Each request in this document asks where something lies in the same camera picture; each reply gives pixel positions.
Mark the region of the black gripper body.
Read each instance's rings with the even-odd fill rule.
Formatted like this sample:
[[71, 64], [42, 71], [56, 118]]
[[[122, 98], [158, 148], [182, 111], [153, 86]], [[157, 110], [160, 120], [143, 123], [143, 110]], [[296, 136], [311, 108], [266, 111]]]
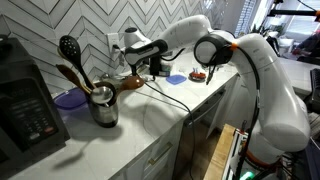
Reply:
[[132, 76], [137, 76], [137, 67], [135, 65], [130, 65]]

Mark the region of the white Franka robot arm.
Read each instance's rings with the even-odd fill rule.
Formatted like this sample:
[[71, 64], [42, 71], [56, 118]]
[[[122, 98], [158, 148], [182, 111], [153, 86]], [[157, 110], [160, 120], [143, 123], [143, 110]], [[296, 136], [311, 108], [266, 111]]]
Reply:
[[311, 128], [305, 104], [296, 96], [278, 56], [263, 36], [251, 33], [236, 38], [212, 29], [206, 16], [194, 15], [170, 25], [155, 40], [135, 27], [128, 28], [124, 42], [124, 56], [133, 74], [142, 60], [190, 45], [195, 60], [203, 66], [235, 65], [255, 103], [234, 180], [240, 180], [245, 160], [251, 168], [260, 169], [252, 180], [273, 180], [281, 155], [306, 148]]

